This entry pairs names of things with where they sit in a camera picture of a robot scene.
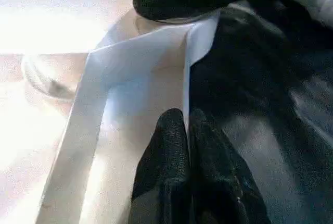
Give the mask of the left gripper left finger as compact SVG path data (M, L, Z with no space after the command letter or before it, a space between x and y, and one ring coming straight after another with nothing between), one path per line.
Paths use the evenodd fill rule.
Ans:
M136 168L132 223L189 223L190 165L183 113L177 108L158 119Z

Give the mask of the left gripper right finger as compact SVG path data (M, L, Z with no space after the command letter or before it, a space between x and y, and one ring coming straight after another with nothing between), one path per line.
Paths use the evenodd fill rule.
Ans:
M191 112L189 140L197 222L271 223L247 163L211 114Z

